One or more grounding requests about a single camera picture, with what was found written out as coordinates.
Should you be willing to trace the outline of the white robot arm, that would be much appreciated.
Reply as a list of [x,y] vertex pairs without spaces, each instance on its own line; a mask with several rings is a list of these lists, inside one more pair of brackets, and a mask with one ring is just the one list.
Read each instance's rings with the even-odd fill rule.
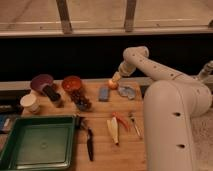
[[148,171],[198,171],[191,119],[207,112],[213,95],[207,69],[190,76],[149,58],[145,46],[123,51],[115,81],[140,70],[153,80],[143,98]]

